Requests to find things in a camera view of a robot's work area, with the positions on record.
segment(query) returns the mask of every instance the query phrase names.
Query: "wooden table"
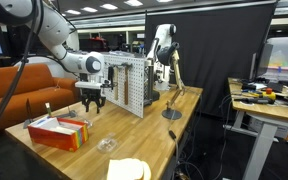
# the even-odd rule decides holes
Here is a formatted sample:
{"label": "wooden table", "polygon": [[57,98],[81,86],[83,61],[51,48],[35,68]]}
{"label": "wooden table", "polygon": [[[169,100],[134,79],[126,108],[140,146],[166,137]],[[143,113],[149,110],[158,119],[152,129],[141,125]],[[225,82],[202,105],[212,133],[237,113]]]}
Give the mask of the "wooden table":
{"label": "wooden table", "polygon": [[[89,140],[76,152],[32,143],[23,124],[7,128],[6,132],[64,179],[106,179],[109,160],[123,158],[146,161],[150,166],[152,179],[161,179],[175,152],[175,142],[168,131],[172,130],[177,139],[182,137],[193,117],[202,89],[187,87],[187,92],[177,98],[174,106],[183,116],[171,121],[165,119],[161,113],[166,108],[166,101],[174,93],[174,90],[161,93],[160,100],[144,108],[143,119],[108,101],[100,114],[96,114],[95,103],[90,104],[88,113],[85,113],[85,107],[81,103],[71,105],[70,110],[75,110],[79,115],[75,119],[86,118],[93,122],[93,127],[89,129]],[[68,108],[63,108],[53,112],[53,115],[67,112]],[[110,153],[99,152],[97,143],[111,132],[115,133],[117,148]]]}
{"label": "wooden table", "polygon": [[[241,83],[233,78],[229,78],[228,81],[231,94],[241,92]],[[238,114],[234,126],[227,127],[228,129],[249,134],[249,131],[241,129],[245,113],[255,119],[263,121],[263,127],[258,134],[256,133],[257,138],[243,177],[244,180],[258,179],[271,148],[277,127],[279,125],[288,127],[288,107],[262,104],[247,105],[239,101],[232,101],[232,105],[233,108],[238,111]]]}

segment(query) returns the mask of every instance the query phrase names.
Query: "tissue box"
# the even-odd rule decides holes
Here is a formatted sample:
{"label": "tissue box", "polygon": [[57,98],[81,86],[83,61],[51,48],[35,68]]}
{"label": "tissue box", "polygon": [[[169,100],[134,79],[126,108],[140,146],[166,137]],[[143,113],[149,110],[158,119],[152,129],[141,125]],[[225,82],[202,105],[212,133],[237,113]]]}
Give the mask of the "tissue box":
{"label": "tissue box", "polygon": [[84,122],[44,117],[28,125],[28,132],[34,143],[75,152],[88,140],[87,125]]}

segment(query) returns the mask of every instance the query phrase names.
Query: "white pegboard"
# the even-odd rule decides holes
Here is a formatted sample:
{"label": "white pegboard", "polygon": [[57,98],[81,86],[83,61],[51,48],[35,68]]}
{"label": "white pegboard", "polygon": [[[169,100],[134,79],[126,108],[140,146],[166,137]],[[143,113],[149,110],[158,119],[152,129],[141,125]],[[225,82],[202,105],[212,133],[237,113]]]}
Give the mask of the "white pegboard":
{"label": "white pegboard", "polygon": [[[144,58],[115,56],[104,54],[105,68],[104,76],[108,77],[109,66],[118,67],[118,100],[115,100],[115,91],[105,88],[106,99],[130,112],[143,118],[144,113]],[[128,70],[128,104],[124,101],[125,67],[123,63],[131,65]]]}

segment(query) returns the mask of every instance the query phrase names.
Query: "black stand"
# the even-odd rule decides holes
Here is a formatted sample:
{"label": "black stand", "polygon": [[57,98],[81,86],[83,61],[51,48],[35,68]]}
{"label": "black stand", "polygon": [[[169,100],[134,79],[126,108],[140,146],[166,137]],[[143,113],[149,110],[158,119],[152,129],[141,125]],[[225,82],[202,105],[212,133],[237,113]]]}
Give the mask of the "black stand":
{"label": "black stand", "polygon": [[180,119],[182,117],[181,112],[174,110],[174,109],[170,109],[170,108],[167,108],[166,110],[164,110],[162,112],[162,115],[163,115],[163,117],[170,119],[170,120],[177,120],[177,119]]}

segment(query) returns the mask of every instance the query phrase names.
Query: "wooden tabletop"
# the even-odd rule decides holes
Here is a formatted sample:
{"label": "wooden tabletop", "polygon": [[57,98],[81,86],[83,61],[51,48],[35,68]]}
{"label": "wooden tabletop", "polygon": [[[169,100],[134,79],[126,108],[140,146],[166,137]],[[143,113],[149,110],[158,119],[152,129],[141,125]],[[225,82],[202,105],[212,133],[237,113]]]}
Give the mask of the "wooden tabletop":
{"label": "wooden tabletop", "polygon": [[[161,92],[160,100],[144,108],[143,119],[108,101],[101,108],[100,114],[96,114],[96,105],[93,102],[88,113],[85,113],[85,107],[81,103],[71,105],[70,109],[79,114],[75,119],[87,118],[93,122],[93,127],[89,129],[89,140],[76,152],[32,143],[23,124],[10,127],[6,132],[64,179],[106,179],[109,160],[124,158],[137,158],[147,162],[152,179],[161,179],[175,151],[175,143],[168,131],[173,130],[177,138],[181,138],[194,115],[202,89],[187,87],[186,93],[177,98],[174,106],[183,116],[171,121],[165,119],[161,113],[174,93],[174,90]],[[68,109],[63,108],[53,112],[53,115],[67,112]],[[115,133],[118,146],[110,153],[101,153],[97,149],[97,143],[109,133]]]}
{"label": "wooden tabletop", "polygon": [[[238,82],[236,79],[229,78],[229,87],[231,94],[240,94],[242,83]],[[241,96],[232,95],[233,98],[247,98]],[[243,104],[239,101],[232,101],[233,108],[239,111],[251,112],[254,114],[265,115],[269,117],[279,118],[288,120],[288,107],[285,106],[275,106],[266,104],[254,104],[252,106]]]}

